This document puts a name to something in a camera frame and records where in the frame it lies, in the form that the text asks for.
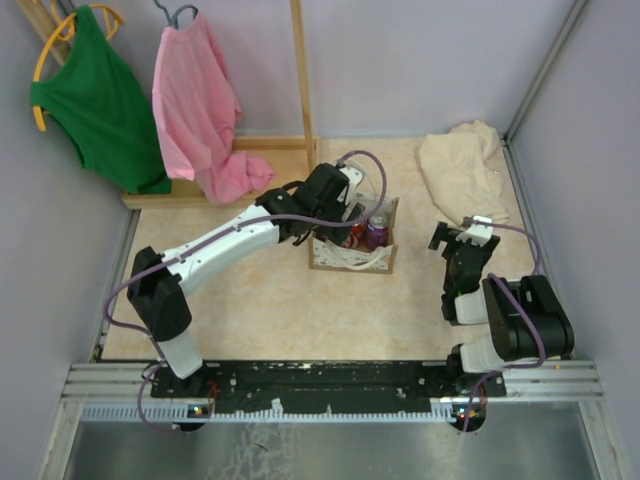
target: beige tabletop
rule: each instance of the beige tabletop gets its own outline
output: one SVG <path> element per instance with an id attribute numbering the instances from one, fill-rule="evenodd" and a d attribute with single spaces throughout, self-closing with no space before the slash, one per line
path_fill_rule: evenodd
<path id="1" fill-rule="evenodd" d="M 384 163 L 389 196 L 400 197 L 395 237 L 399 245 L 394 273 L 310 270 L 307 247 L 290 243 L 247 257 L 213 278 L 188 298 L 191 332 L 208 359 L 405 360 L 442 359 L 458 343 L 474 340 L 487 326 L 452 327 L 442 318 L 440 295 L 445 261 L 427 249 L 437 224 L 437 209 L 424 185 L 416 149 L 421 139 L 323 140 L 323 161 L 353 149 L 366 149 Z M 373 164 L 363 166 L 379 178 Z M 487 162 L 502 175 L 501 202 L 510 225 L 522 218 L 502 151 Z M 366 182 L 362 186 L 367 191 Z M 240 210 L 230 208 L 143 210 L 131 257 L 147 245 L 156 251 L 182 245 L 227 222 Z M 485 268 L 507 278 L 533 268 L 526 238 L 496 231 L 502 241 Z M 131 258 L 127 275 L 131 270 Z M 141 322 L 120 296 L 115 318 Z M 105 359 L 155 358 L 144 335 L 111 328 Z"/>

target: clothes hanger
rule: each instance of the clothes hanger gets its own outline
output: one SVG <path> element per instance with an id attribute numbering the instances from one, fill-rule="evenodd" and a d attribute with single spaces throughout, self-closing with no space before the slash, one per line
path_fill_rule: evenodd
<path id="1" fill-rule="evenodd" d="M 170 27 L 175 28 L 176 30 L 178 30 L 179 26 L 178 26 L 178 16 L 185 11 L 186 9 L 191 9 L 193 10 L 193 19 L 196 19 L 196 16 L 198 15 L 198 9 L 194 6 L 194 5 L 184 5 L 182 7 L 180 7 L 176 13 L 173 14 L 173 16 L 171 14 L 169 14 L 169 10 L 167 10 L 167 7 L 165 7 L 164 5 L 162 5 L 158 0 L 153 0 L 153 3 L 156 4 L 156 7 L 158 7 L 159 9 L 161 9 L 164 12 L 164 16 L 167 17 L 167 23 L 169 24 Z"/>
<path id="2" fill-rule="evenodd" d="M 76 13 L 73 12 L 71 15 L 65 18 L 64 21 L 61 22 L 60 17 L 58 16 L 58 12 L 55 9 L 54 3 L 55 3 L 55 0 L 52 0 L 51 2 L 52 12 L 56 20 L 58 21 L 59 25 L 58 25 L 58 28 L 56 28 L 54 32 L 49 36 L 49 40 L 47 40 L 47 43 L 42 49 L 42 53 L 40 53 L 40 58 L 38 59 L 38 64 L 36 65 L 36 70 L 33 74 L 34 82 L 40 81 L 40 75 L 42 75 L 42 68 L 44 67 L 44 62 L 47 59 L 47 55 L 49 54 L 49 51 L 51 50 L 51 47 L 53 47 L 53 44 L 56 42 L 56 40 L 69 41 L 76 33 L 76 27 L 73 21 L 76 17 Z M 124 20 L 118 14 L 118 12 L 116 12 L 113 8 L 107 5 L 103 5 L 101 3 L 92 3 L 89 5 L 89 7 L 102 8 L 102 12 L 104 14 L 104 23 L 107 28 L 107 41 L 111 40 L 111 38 L 118 31 L 118 28 L 120 27 L 120 25 L 124 25 Z M 109 14 L 111 14 L 111 16 L 115 20 L 113 24 L 109 19 Z M 62 34 L 62 31 L 67 27 L 69 28 L 69 31 L 67 32 L 67 34 L 66 35 Z M 46 132 L 47 126 L 44 122 L 44 114 L 42 111 L 42 107 L 40 107 L 39 105 L 34 105 L 33 116 L 36 119 L 36 125 L 38 126 L 38 129 L 41 132 Z"/>

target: wooden rack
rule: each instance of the wooden rack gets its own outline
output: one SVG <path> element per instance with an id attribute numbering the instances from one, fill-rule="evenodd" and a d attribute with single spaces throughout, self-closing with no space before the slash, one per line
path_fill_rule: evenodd
<path id="1" fill-rule="evenodd" d="M 57 25 L 51 14 L 41 1 L 16 0 L 34 30 L 44 42 L 51 36 Z M 266 189 L 284 185 L 294 180 L 304 180 L 316 165 L 320 155 L 321 141 L 313 136 L 311 126 L 311 100 L 309 94 L 309 77 L 307 73 L 304 26 L 300 0 L 290 0 L 293 21 L 293 36 L 298 67 L 300 87 L 300 103 L 304 136 L 268 136 L 268 137 L 236 137 L 233 150 L 247 150 L 253 155 L 263 157 L 275 171 L 273 180 Z M 58 63 L 63 64 L 69 55 L 69 45 L 58 42 L 53 54 Z M 240 200 L 224 206 L 242 206 L 251 204 L 262 192 L 251 192 Z M 174 180 L 171 193 L 166 195 L 134 195 L 123 193 L 122 201 L 131 209 L 140 208 L 181 208 L 202 207 L 211 205 L 195 182 Z"/>

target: gray floor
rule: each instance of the gray floor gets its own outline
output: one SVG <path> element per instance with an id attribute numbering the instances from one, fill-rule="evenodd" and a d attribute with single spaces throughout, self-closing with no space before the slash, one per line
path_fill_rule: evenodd
<path id="1" fill-rule="evenodd" d="M 212 424 L 179 437 L 85 423 L 67 479 L 599 478 L 573 405 L 490 405 L 474 434 L 445 424 Z"/>

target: white wall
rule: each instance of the white wall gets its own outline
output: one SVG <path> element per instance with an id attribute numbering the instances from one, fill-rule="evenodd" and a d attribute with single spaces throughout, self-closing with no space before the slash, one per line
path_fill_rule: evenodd
<path id="1" fill-rule="evenodd" d="M 107 3 L 128 22 L 127 55 L 150 90 L 165 17 L 152 0 Z M 289 1 L 194 3 L 226 55 L 241 130 L 301 133 Z M 303 1 L 316 133 L 422 135 L 476 118 L 506 131 L 572 3 Z"/>
<path id="2" fill-rule="evenodd" d="M 516 139 L 576 348 L 640 475 L 640 3 L 592 2 Z"/>
<path id="3" fill-rule="evenodd" d="M 86 361 L 126 210 L 29 88 L 42 42 L 0 4 L 0 477 L 35 478 L 69 364 Z"/>

